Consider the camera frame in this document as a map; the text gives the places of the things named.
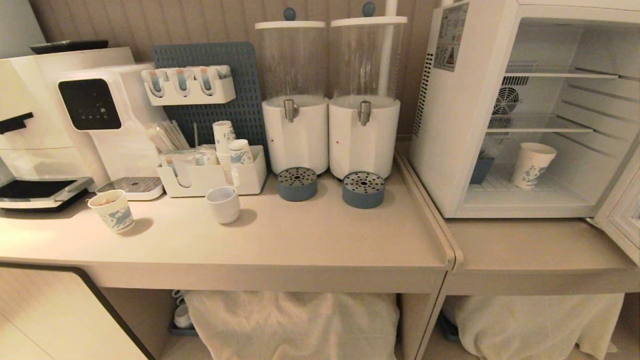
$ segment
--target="blue pegboard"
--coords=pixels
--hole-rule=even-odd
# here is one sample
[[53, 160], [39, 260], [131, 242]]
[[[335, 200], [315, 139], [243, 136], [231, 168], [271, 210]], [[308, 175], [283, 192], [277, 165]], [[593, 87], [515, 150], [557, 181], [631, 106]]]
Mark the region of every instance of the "blue pegboard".
[[226, 104], [163, 106], [164, 112], [169, 119], [178, 122], [191, 146], [194, 145], [194, 122], [198, 124], [198, 141], [214, 143], [211, 125], [230, 120], [237, 138], [247, 139], [251, 145], [264, 146], [269, 159], [258, 66], [251, 43], [160, 45], [154, 47], [151, 54], [156, 68], [229, 65], [236, 88], [234, 100]]

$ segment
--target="beverage dispenser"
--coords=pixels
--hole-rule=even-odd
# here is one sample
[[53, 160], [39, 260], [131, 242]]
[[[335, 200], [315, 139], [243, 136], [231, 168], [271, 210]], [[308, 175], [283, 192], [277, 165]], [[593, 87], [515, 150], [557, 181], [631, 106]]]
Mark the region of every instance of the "beverage dispenser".
[[381, 177], [391, 173], [400, 112], [397, 73], [406, 22], [400, 16], [331, 21], [329, 163], [339, 179], [356, 171]]
[[260, 22], [266, 100], [262, 103], [271, 169], [329, 166], [326, 24]]

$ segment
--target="white cloth cover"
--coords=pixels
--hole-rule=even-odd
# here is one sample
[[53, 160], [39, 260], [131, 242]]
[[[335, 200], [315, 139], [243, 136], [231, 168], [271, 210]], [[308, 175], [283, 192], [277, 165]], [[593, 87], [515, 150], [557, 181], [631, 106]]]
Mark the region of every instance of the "white cloth cover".
[[565, 360], [575, 344], [604, 360], [624, 294], [447, 297], [462, 345], [487, 360]]
[[187, 291], [214, 360], [396, 360], [395, 294]]

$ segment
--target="warning label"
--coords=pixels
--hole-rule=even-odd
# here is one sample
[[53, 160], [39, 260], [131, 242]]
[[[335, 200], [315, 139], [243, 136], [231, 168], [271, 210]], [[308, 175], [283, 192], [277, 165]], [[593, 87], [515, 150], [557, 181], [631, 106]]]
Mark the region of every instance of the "warning label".
[[433, 67], [451, 72], [456, 70], [456, 60], [460, 53], [460, 42], [462, 41], [462, 32], [465, 29], [468, 9], [469, 4], [467, 3], [448, 8], [442, 12]]

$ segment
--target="dispenser lid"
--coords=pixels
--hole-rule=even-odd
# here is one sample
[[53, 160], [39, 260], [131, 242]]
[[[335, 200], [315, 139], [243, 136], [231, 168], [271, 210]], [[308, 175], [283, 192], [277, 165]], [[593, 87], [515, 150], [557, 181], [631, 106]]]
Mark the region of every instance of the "dispenser lid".
[[256, 30], [282, 28], [326, 28], [326, 23], [324, 21], [267, 21], [256, 23], [254, 28]]
[[406, 24], [406, 16], [371, 16], [352, 17], [350, 19], [340, 19], [331, 21], [331, 27], [337, 26], [357, 26], [357, 25], [378, 25], [378, 24]]

